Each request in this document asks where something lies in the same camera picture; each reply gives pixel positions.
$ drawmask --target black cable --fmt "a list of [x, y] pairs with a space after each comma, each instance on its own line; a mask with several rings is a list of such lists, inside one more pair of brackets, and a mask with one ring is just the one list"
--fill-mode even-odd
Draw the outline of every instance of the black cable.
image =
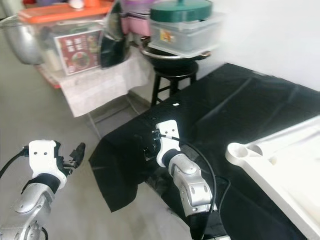
[[211, 202], [210, 202], [210, 209], [209, 209], [209, 212], [212, 213], [214, 211], [214, 206], [215, 206], [215, 202], [216, 202], [216, 197], [217, 197], [217, 182], [216, 182], [216, 177], [215, 177], [215, 173], [214, 173], [214, 170], [212, 169], [209, 161], [207, 160], [207, 158], [194, 146], [192, 145], [191, 143], [187, 142], [187, 141], [184, 141], [180, 138], [177, 138], [177, 137], [174, 137], [174, 136], [167, 136], [167, 135], [160, 135], [160, 137], [163, 137], [163, 138], [167, 138], [167, 139], [173, 139], [173, 140], [176, 140], [184, 145], [187, 145], [189, 146], [190, 148], [192, 148], [194, 151], [196, 151], [197, 154], [199, 154], [199, 156], [205, 161], [206, 165], [208, 166], [209, 170], [210, 170], [210, 174], [211, 174], [211, 177], [212, 177], [212, 180], [213, 180], [213, 197], [211, 199]]
[[230, 188], [230, 186], [231, 186], [231, 182], [230, 182], [229, 179], [227, 179], [227, 178], [225, 178], [225, 177], [223, 177], [223, 176], [216, 176], [216, 177], [217, 177], [217, 178], [220, 178], [220, 179], [223, 179], [223, 180], [225, 180], [225, 181], [228, 183], [228, 185], [226, 186], [226, 188], [225, 188], [225, 190], [224, 190], [224, 192], [223, 192], [223, 194], [222, 194], [222, 197], [221, 197], [221, 200], [220, 200], [220, 203], [219, 203], [218, 212], [220, 213], [220, 210], [221, 210], [221, 207], [222, 207], [222, 203], [223, 203], [224, 200], [225, 200], [225, 196], [226, 196], [226, 194], [227, 194], [227, 192], [228, 192], [228, 190], [229, 190], [229, 188]]
[[0, 179], [2, 177], [2, 175], [5, 173], [5, 171], [7, 170], [7, 168], [19, 157], [28, 157], [29, 156], [29, 148], [28, 146], [25, 146], [17, 155], [15, 155], [13, 158], [11, 158], [5, 165], [4, 167], [1, 169], [0, 171]]
[[49, 240], [49, 235], [48, 235], [48, 232], [47, 230], [43, 227], [41, 228], [41, 232], [44, 233], [44, 237], [45, 237], [45, 240]]

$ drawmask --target green lid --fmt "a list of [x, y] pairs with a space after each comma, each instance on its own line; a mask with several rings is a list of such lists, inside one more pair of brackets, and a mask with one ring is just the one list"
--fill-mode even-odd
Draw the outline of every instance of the green lid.
[[212, 13], [212, 2], [208, 0], [172, 0], [152, 5], [150, 18], [165, 23], [204, 20]]

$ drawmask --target robotic arm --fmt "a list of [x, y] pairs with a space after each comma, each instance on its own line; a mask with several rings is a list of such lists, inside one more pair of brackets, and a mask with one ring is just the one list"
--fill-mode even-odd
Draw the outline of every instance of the robotic arm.
[[38, 240], [51, 212], [57, 190], [62, 189], [71, 168], [77, 168], [85, 154], [84, 143], [71, 153], [72, 161], [59, 156], [60, 143], [35, 140], [29, 144], [29, 164], [33, 179], [28, 181], [5, 224], [0, 226], [0, 240]]
[[[218, 228], [219, 233], [217, 232], [213, 238], [207, 239], [231, 240], [223, 228], [215, 203], [213, 212], [210, 212], [213, 195], [208, 183], [201, 175], [200, 167], [181, 152], [179, 142], [172, 139], [172, 137], [179, 139], [177, 122], [169, 120], [158, 123], [153, 133], [159, 137], [161, 144], [160, 151], [156, 157], [157, 163], [163, 168], [168, 168], [174, 184], [179, 189], [185, 216], [198, 221], [196, 223], [198, 228], [196, 231], [193, 231], [192, 226], [190, 226], [192, 238], [203, 239], [205, 229], [208, 227], [208, 223], [211, 222], [211, 226], [220, 226]], [[208, 220], [201, 222], [205, 215]]]

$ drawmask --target white plastic tray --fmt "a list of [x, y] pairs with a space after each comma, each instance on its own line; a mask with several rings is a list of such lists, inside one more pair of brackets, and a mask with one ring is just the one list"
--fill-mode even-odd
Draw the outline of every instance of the white plastic tray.
[[248, 144], [226, 159], [244, 171], [310, 240], [320, 240], [320, 116]]

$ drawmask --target stool leg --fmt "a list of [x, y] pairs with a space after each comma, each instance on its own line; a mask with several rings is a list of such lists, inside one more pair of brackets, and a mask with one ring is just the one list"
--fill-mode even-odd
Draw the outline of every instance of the stool leg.
[[178, 92], [178, 84], [178, 80], [170, 79], [170, 96]]
[[151, 107], [157, 104], [157, 97], [158, 97], [158, 90], [160, 87], [160, 80], [161, 80], [161, 77], [158, 74], [156, 74], [155, 78], [154, 78], [154, 84], [153, 84]]
[[190, 77], [190, 85], [194, 84], [197, 81], [197, 75], [196, 74], [192, 74]]

